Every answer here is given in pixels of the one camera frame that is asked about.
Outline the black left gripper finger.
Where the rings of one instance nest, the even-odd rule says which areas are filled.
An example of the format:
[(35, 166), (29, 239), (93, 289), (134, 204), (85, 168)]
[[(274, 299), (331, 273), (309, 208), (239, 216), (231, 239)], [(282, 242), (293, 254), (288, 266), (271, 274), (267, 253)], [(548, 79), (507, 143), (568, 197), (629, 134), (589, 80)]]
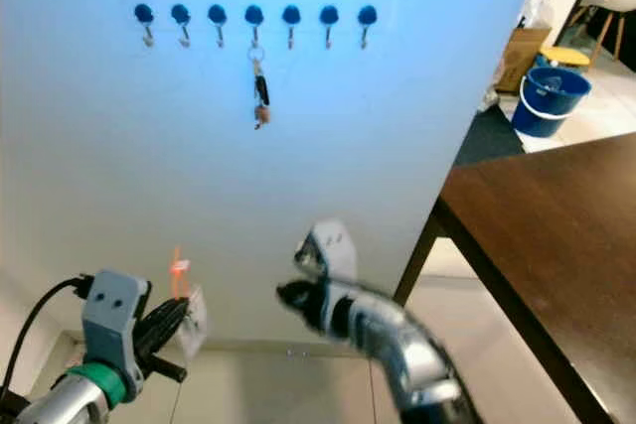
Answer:
[(144, 317), (147, 332), (176, 332), (188, 316), (188, 297), (169, 298)]
[(151, 356), (167, 346), (178, 332), (178, 323), (153, 323), (141, 330), (141, 355)]

